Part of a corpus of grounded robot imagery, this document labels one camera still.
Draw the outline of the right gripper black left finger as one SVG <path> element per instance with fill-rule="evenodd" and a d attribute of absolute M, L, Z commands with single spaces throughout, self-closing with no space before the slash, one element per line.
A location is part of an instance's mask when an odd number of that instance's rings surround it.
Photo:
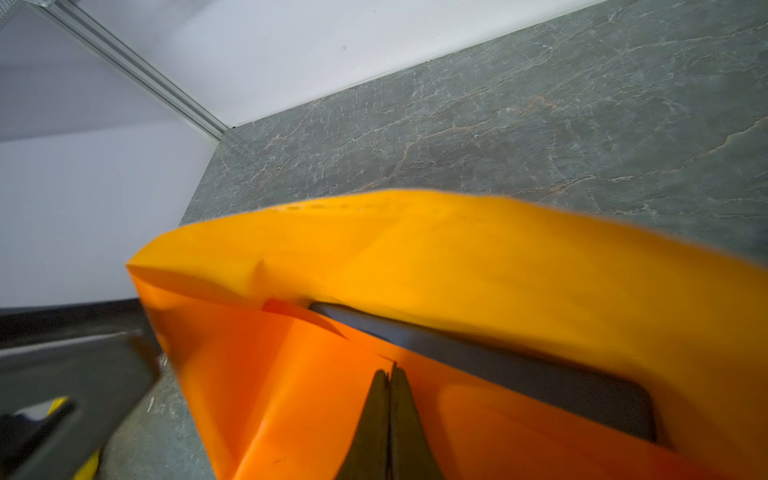
<path fill-rule="evenodd" d="M 351 445 L 336 479 L 387 479 L 390 382 L 378 370 L 370 385 Z"/>

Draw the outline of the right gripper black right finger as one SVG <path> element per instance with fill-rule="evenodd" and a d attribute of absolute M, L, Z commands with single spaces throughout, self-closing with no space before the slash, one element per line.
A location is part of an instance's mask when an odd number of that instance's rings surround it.
<path fill-rule="evenodd" d="M 426 438 L 405 371 L 390 379 L 389 456 L 392 479 L 443 479 Z"/>

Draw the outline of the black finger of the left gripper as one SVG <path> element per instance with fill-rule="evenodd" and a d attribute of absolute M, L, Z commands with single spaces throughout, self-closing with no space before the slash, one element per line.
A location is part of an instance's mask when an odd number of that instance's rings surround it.
<path fill-rule="evenodd" d="M 1 476 L 72 479 L 160 378 L 137 299 L 1 312 Z"/>

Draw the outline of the dark blue gift box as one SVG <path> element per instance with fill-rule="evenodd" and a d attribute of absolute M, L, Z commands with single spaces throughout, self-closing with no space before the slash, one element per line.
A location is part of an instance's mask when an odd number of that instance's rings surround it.
<path fill-rule="evenodd" d="M 651 398 L 629 380 L 339 304 L 314 302 L 310 310 L 569 413 L 651 443 L 657 441 Z"/>

